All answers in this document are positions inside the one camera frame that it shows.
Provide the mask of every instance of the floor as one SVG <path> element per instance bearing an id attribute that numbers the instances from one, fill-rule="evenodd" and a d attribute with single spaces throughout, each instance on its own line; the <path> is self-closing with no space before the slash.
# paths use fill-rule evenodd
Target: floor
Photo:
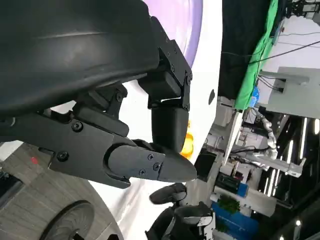
<path id="1" fill-rule="evenodd" d="M 50 157 L 36 147 L 23 144 L 0 163 L 4 171 L 24 183 L 0 209 L 0 239 L 38 240 L 57 213 L 79 200 L 87 200 L 95 208 L 94 222 L 86 240 L 106 240 L 110 233 L 119 233 L 112 214 L 90 183 L 49 170 L 49 160 Z"/>

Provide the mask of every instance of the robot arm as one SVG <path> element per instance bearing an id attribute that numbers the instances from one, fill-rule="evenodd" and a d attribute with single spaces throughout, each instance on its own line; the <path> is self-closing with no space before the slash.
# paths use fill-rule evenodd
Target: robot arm
<path id="1" fill-rule="evenodd" d="M 30 18 L 28 23 L 32 29 L 28 33 L 10 30 L 7 37 L 10 44 L 6 45 L 5 40 L 0 42 L 0 48 L 6 47 L 1 58 L 8 59 L 0 61 L 1 86 L 5 93 L 0 96 L 0 142 L 20 140 L 38 146 L 40 151 L 51 155 L 50 169 L 117 188 L 129 187 L 130 177 L 164 182 L 195 179 L 196 169 L 179 154 L 188 127 L 192 71 L 176 41 L 169 40 L 155 17 L 149 17 L 145 3 L 133 0 L 94 0 L 85 4 L 73 0 L 51 2 L 48 4 L 65 14 L 62 18 L 65 28 L 81 29 L 80 20 L 86 19 L 92 23 L 89 27 L 94 27 L 91 32 L 101 27 L 109 33 L 101 34 L 101 31 L 90 34 L 89 38 L 87 33 L 78 34 L 72 41 L 69 34 L 57 35 L 60 30 L 57 28 L 55 35 L 59 38 L 37 37 L 38 41 L 31 38 L 20 44 L 19 40 L 32 35 L 37 29 L 34 25 L 42 21 L 33 19 L 34 16 L 44 18 L 44 23 L 59 21 L 60 18 L 53 19 L 59 14 L 41 14 L 41 8 L 48 8 L 42 3 L 26 6 L 30 8 L 25 10 L 28 14 L 10 15 L 10 18 Z M 69 14 L 73 4 L 76 7 Z M 129 12 L 117 12 L 123 9 L 123 4 L 127 4 Z M 13 13 L 15 8 L 19 8 L 19 4 L 12 6 Z M 83 15 L 82 18 L 74 18 L 77 14 Z M 94 48 L 99 47 L 97 52 L 106 53 L 92 54 L 90 44 L 93 42 Z M 79 63 L 80 55 L 70 58 L 66 51 L 48 55 L 52 49 L 73 48 L 72 43 L 82 46 L 81 53 L 86 53 L 83 62 Z M 42 57 L 50 61 L 40 61 Z M 59 62 L 67 58 L 67 64 Z M 127 96 L 121 83 L 133 79 L 137 79 L 149 95 L 152 143 L 128 139 L 129 127 L 118 119 L 122 100 Z M 15 81 L 24 84 L 24 91 L 15 87 Z M 70 100 L 76 104 L 66 114 L 49 109 Z"/>
<path id="2" fill-rule="evenodd" d="M 267 139 L 268 148 L 265 150 L 256 152 L 254 155 L 257 157 L 266 156 L 271 158 L 272 160 L 275 160 L 277 159 L 278 151 L 277 151 L 277 139 L 274 135 L 274 131 L 271 128 L 272 124 L 258 110 L 254 108 L 252 109 L 255 111 L 256 117 L 262 122 L 263 127 L 267 131 L 267 135 L 268 135 L 268 139 Z"/>

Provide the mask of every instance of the screw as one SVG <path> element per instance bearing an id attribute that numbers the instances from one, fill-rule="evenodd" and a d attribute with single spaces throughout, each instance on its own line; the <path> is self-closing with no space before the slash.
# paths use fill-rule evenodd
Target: screw
<path id="1" fill-rule="evenodd" d="M 152 159 L 154 159 L 154 157 L 155 157 L 155 156 L 154 156 L 153 154 L 149 154 L 149 156 L 148 156 L 148 160 L 150 160 L 150 161 L 151 161 Z"/>
<path id="2" fill-rule="evenodd" d="M 76 121 L 74 124 L 72 124 L 71 128 L 73 131 L 78 133 L 78 132 L 81 132 L 81 130 L 84 128 L 84 126 L 81 122 Z"/>
<path id="3" fill-rule="evenodd" d="M 122 96 L 122 94 L 121 94 L 120 92 L 117 92 L 115 97 L 116 97 L 116 100 L 117 100 L 118 102 L 121 102 L 122 99 L 123 99 L 123 96 Z"/>
<path id="4" fill-rule="evenodd" d="M 141 169 L 141 170 L 139 171 L 139 175 L 140 175 L 140 176 L 143 176 L 143 175 L 145 175 L 145 174 L 146 174 L 146 170 Z"/>
<path id="5" fill-rule="evenodd" d="M 60 162 L 65 162 L 69 158 L 69 154 L 66 151 L 60 151 L 56 155 L 56 159 L 58 159 Z"/>
<path id="6" fill-rule="evenodd" d="M 190 78 L 190 76 L 188 76 L 188 77 L 186 78 L 186 84 L 187 84 L 188 86 L 190 86 L 190 84 L 191 84 L 191 78 Z"/>
<path id="7" fill-rule="evenodd" d="M 155 163 L 154 165 L 153 165 L 153 170 L 154 171 L 158 171 L 159 170 L 159 168 L 160 168 L 160 163 Z"/>

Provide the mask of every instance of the black cable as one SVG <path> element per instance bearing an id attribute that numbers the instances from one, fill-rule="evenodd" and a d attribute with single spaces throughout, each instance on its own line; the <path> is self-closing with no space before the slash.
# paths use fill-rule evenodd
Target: black cable
<path id="1" fill-rule="evenodd" d="M 274 88 L 274 89 L 277 89 L 277 90 L 279 90 L 280 89 L 280 87 L 277 87 L 277 86 L 273 86 L 270 82 L 268 82 L 268 80 L 267 79 L 265 79 L 265 77 L 264 76 L 261 76 L 261 75 L 259 75 L 259 77 L 265 82 L 265 83 L 267 83 L 270 87 L 272 87 L 272 88 Z"/>
<path id="2" fill-rule="evenodd" d="M 280 36 L 291 36 L 291 35 L 307 36 L 307 35 L 313 35 L 313 34 L 320 34 L 320 32 L 316 31 L 316 32 L 309 32 L 309 33 L 290 33 L 290 34 L 280 34 Z"/>
<path id="3" fill-rule="evenodd" d="M 262 82 L 264 85 L 266 85 L 268 88 L 273 89 L 273 90 L 277 90 L 279 91 L 280 88 L 278 87 L 274 87 L 272 86 L 269 82 L 267 82 L 266 80 L 263 80 L 262 78 L 258 77 L 258 79 L 260 80 L 260 82 Z"/>
<path id="4" fill-rule="evenodd" d="M 268 80 L 266 80 L 263 76 L 259 75 L 259 76 L 258 76 L 258 79 L 259 79 L 260 81 L 263 81 L 264 83 L 268 84 L 270 87 L 276 88 L 276 87 L 273 86 L 270 82 L 268 82 Z"/>
<path id="5" fill-rule="evenodd" d="M 264 77 L 266 79 L 279 79 L 279 78 L 276 78 L 276 77 L 270 77 L 270 76 L 265 76 L 265 75 L 259 75 L 260 77 Z"/>
<path id="6" fill-rule="evenodd" d="M 229 51 L 222 51 L 221 54 L 229 54 L 229 55 L 234 55 L 234 56 L 237 56 L 237 57 L 252 57 L 254 55 L 257 55 L 259 53 L 261 53 L 262 51 L 264 51 L 265 48 L 261 49 L 260 51 L 256 52 L 256 53 L 253 53 L 253 54 L 244 54 L 244 55 L 241 55 L 241 54 L 238 54 L 238 53 L 234 53 L 234 52 L 229 52 Z"/>
<path id="7" fill-rule="evenodd" d="M 250 151 L 254 151 L 254 150 L 256 150 L 255 146 L 245 146 L 245 147 L 240 148 L 238 150 L 231 151 L 231 153 L 236 154 L 236 153 L 242 153 L 242 152 L 250 152 Z"/>
<path id="8" fill-rule="evenodd" d="M 309 47 L 309 46 L 311 46 L 311 45 L 315 45 L 315 44 L 318 44 L 318 43 L 320 43 L 320 40 L 319 40 L 319 41 L 315 41 L 315 42 L 310 43 L 310 44 L 307 44 L 307 45 L 304 45 L 304 46 L 302 46 L 302 47 L 298 47 L 298 48 L 296 48 L 296 49 L 292 49 L 292 50 L 290 50 L 290 51 L 282 52 L 282 53 L 279 53 L 279 54 L 276 54 L 276 55 L 273 55 L 273 56 L 269 56 L 269 57 L 266 57 L 266 58 L 263 58 L 263 59 L 260 59 L 260 60 L 256 60 L 256 61 L 249 62 L 248 65 L 249 65 L 249 64 L 259 63 L 259 62 L 262 62 L 262 61 L 265 61 L 265 60 L 268 60 L 268 59 L 273 59 L 273 58 L 275 58 L 275 57 L 279 57 L 279 56 L 282 56 L 282 55 L 285 55 L 285 54 L 289 54 L 289 53 L 298 51 L 298 50 L 300 50 L 300 49 L 307 48 L 307 47 Z"/>

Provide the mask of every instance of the ceiling light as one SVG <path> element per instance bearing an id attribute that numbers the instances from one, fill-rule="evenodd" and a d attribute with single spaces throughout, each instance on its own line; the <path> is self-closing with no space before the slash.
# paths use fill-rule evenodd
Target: ceiling light
<path id="1" fill-rule="evenodd" d="M 269 182 L 269 178 L 267 177 L 267 178 L 266 178 L 266 181 L 265 181 L 265 185 L 264 185 L 264 191 L 263 191 L 263 194 L 266 194 L 266 192 L 267 192 L 268 182 Z"/>
<path id="2" fill-rule="evenodd" d="M 278 169 L 278 171 L 276 172 L 276 177 L 275 177 L 275 183 L 274 183 L 274 189 L 273 189 L 272 196 L 276 195 L 276 190 L 277 190 L 276 187 L 278 186 L 279 174 L 280 174 L 280 170 Z"/>
<path id="3" fill-rule="evenodd" d="M 274 181 L 275 181 L 275 175 L 276 175 L 276 170 L 273 169 L 272 174 L 271 174 L 271 179 L 270 179 L 270 185 L 269 185 L 269 189 L 268 189 L 268 197 L 270 197 L 271 193 L 272 193 L 272 188 L 274 186 Z"/>
<path id="4" fill-rule="evenodd" d="M 314 120 L 314 134 L 318 134 L 320 132 L 320 120 L 315 119 Z"/>
<path id="5" fill-rule="evenodd" d="M 303 119 L 303 127 L 302 127 L 302 138 L 301 138 L 301 146 L 300 146 L 300 159 L 302 159 L 304 157 L 306 130 L 307 130 L 307 118 L 305 117 Z"/>
<path id="6" fill-rule="evenodd" d="M 291 163 L 291 156 L 292 156 L 292 149 L 294 147 L 294 141 L 291 140 L 289 143 L 289 149 L 288 149 L 288 157 L 286 159 L 286 163 L 290 164 Z"/>

